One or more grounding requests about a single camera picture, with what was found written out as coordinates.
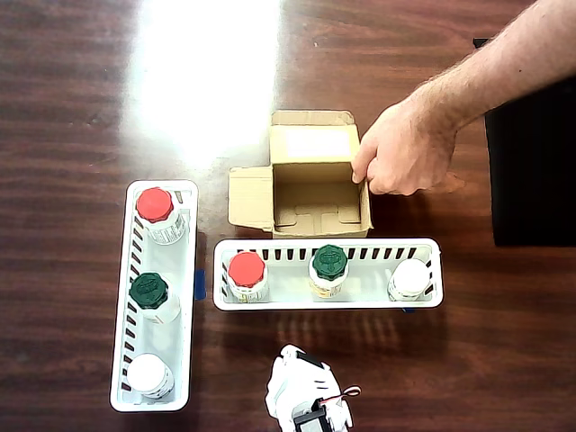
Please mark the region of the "bare person hand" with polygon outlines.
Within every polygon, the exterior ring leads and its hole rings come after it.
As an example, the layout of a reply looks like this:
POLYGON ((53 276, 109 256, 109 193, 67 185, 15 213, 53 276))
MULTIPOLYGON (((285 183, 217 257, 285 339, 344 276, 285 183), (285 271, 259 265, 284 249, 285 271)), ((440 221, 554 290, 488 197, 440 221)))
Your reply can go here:
POLYGON ((361 139, 352 180, 373 194, 412 195, 442 184, 454 151, 457 125, 426 84, 385 109, 361 139))

